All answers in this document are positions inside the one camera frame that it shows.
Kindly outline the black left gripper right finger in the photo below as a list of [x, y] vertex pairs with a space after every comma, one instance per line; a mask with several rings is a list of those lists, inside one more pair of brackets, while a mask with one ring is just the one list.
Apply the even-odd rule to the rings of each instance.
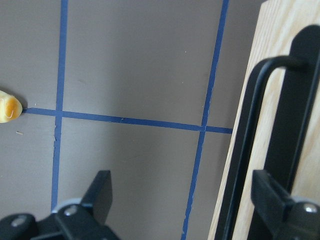
[[252, 173], [252, 240], [318, 240], [320, 205], [292, 196], [266, 170]]

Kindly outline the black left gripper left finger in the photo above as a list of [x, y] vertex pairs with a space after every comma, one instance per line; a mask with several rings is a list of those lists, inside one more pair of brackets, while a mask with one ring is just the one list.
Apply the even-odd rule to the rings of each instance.
[[113, 200], [111, 172], [100, 170], [78, 203], [59, 207], [37, 221], [30, 213], [0, 220], [2, 240], [116, 240], [105, 222]]

